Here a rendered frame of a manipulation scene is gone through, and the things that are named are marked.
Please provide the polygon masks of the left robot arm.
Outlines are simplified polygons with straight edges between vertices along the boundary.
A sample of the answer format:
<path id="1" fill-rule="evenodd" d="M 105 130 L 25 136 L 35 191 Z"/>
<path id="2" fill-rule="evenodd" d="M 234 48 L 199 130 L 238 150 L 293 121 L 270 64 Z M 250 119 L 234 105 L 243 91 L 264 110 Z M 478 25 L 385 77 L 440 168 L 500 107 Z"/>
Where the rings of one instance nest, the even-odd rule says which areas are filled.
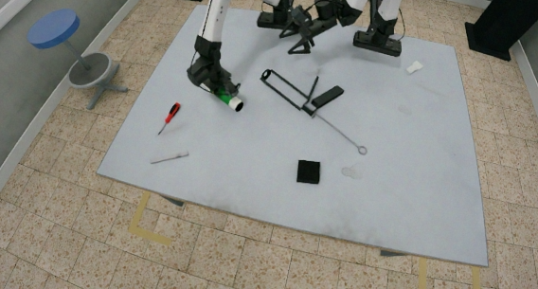
<path id="1" fill-rule="evenodd" d="M 332 2 L 319 1 L 315 4 L 315 8 L 321 21 L 321 27 L 325 28 L 325 31 L 337 26 L 337 20 L 341 27 L 350 26 L 356 22 L 356 20 L 363 13 L 367 0 L 341 0 L 342 5 Z M 355 42 L 363 45 L 370 45 L 381 49 L 401 53 L 402 42 L 399 40 L 389 38 L 390 35 L 394 35 L 394 27 L 398 21 L 398 10 L 402 0 L 383 0 L 379 9 L 375 10 L 373 21 L 377 25 L 377 28 L 372 33 L 357 30 Z M 300 4 L 292 10 L 292 16 L 304 23 L 308 17 L 303 15 L 300 11 Z M 339 9 L 341 7 L 342 9 Z M 303 7 L 302 7 L 303 8 Z M 340 13 L 341 10 L 341 13 Z M 341 17 L 342 16 L 342 17 Z"/>

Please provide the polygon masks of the red and black screwdriver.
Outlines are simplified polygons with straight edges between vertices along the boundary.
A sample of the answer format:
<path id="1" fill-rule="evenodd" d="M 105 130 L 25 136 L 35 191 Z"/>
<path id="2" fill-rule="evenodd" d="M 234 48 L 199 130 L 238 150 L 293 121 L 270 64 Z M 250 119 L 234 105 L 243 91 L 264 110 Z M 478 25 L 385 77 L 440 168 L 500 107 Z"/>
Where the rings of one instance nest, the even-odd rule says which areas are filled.
<path id="1" fill-rule="evenodd" d="M 173 106 L 171 107 L 170 109 L 170 112 L 169 112 L 169 115 L 168 117 L 165 119 L 165 124 L 163 125 L 163 127 L 161 128 L 160 132 L 158 134 L 161 133 L 161 131 L 163 130 L 163 128 L 165 127 L 166 123 L 169 123 L 170 122 L 170 119 L 177 113 L 177 111 L 179 110 L 180 108 L 180 104 L 178 102 L 175 102 L 173 104 Z"/>

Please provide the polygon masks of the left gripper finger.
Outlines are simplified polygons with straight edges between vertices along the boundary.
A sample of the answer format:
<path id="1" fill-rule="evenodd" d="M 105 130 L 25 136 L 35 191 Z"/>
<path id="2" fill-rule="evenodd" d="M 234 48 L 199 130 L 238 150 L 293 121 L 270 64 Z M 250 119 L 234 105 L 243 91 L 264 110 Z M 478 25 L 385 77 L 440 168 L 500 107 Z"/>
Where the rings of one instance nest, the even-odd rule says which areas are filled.
<path id="1" fill-rule="evenodd" d="M 288 33 L 286 33 L 286 34 L 284 34 L 290 26 L 292 26 L 293 30 L 290 31 L 290 32 L 288 32 Z M 296 34 L 298 34 L 298 30 L 297 30 L 297 28 L 296 28 L 296 24 L 295 24 L 295 22 L 294 22 L 294 20 L 293 20 L 293 18 L 292 18 L 292 19 L 290 19 L 290 21 L 288 22 L 288 24 L 287 24 L 287 26 L 285 27 L 285 29 L 282 30 L 282 32 L 279 34 L 279 38 L 285 38 L 285 37 L 292 36 L 292 35 L 296 35 Z"/>
<path id="2" fill-rule="evenodd" d="M 300 46 L 304 46 L 304 49 L 301 49 L 301 50 L 296 50 L 294 51 L 296 48 L 300 47 Z M 289 51 L 288 51 L 288 54 L 291 55 L 291 54 L 310 54 L 311 51 L 309 49 L 309 46 L 307 44 L 307 41 L 305 40 L 305 38 L 302 38 L 298 43 L 296 43 Z"/>

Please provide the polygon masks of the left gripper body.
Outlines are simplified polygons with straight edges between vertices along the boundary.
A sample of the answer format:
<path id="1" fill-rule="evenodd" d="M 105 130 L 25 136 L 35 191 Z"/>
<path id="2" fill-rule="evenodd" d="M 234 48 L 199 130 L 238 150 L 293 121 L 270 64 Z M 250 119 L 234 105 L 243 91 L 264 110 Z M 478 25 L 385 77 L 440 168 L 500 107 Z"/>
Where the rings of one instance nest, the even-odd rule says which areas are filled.
<path id="1" fill-rule="evenodd" d="M 303 15 L 305 15 L 306 17 L 308 17 L 308 21 L 305 21 L 304 23 L 300 22 L 298 20 L 298 23 L 301 25 L 300 28 L 298 28 L 297 26 L 297 23 L 295 21 L 295 24 L 296 24 L 296 28 L 298 30 L 298 33 L 300 34 L 300 36 L 303 38 L 305 38 L 305 40 L 307 41 L 307 44 L 309 46 L 309 49 L 311 49 L 310 47 L 310 44 L 312 47 L 315 46 L 314 44 L 314 37 L 325 32 L 324 28 L 321 27 L 323 26 L 321 21 L 319 21 L 319 17 L 315 18 L 312 20 L 312 15 L 309 13 L 309 12 L 305 12 L 302 7 L 299 8 L 301 13 Z M 301 33 L 300 33 L 301 32 Z M 306 38 L 307 37 L 307 38 Z M 309 44 L 310 43 L 310 44 Z"/>

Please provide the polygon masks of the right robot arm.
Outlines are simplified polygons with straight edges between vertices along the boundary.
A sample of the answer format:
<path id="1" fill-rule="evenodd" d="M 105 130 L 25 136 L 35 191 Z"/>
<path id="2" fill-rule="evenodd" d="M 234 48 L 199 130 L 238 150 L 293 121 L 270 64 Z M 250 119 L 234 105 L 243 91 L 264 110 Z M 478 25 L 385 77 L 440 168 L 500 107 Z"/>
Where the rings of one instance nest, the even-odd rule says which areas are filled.
<path id="1" fill-rule="evenodd" d="M 197 50 L 198 54 L 200 53 L 200 57 L 195 60 L 191 68 L 189 67 L 187 69 L 188 79 L 197 87 L 199 85 L 191 79 L 191 76 L 201 85 L 210 77 L 210 74 L 216 74 L 222 69 L 220 63 L 222 55 L 220 50 L 223 42 L 221 42 L 221 39 L 224 18 L 229 3 L 230 0 L 209 0 L 208 2 L 206 17 L 199 34 L 197 34 L 194 45 L 196 51 L 203 33 L 202 42 Z M 264 0 L 263 3 L 274 8 L 273 12 L 260 12 L 258 23 L 286 26 L 290 19 L 293 18 L 298 27 L 301 27 L 298 20 L 292 14 L 287 14 L 287 9 L 290 7 L 288 0 Z M 189 74 L 190 69 L 191 76 Z"/>

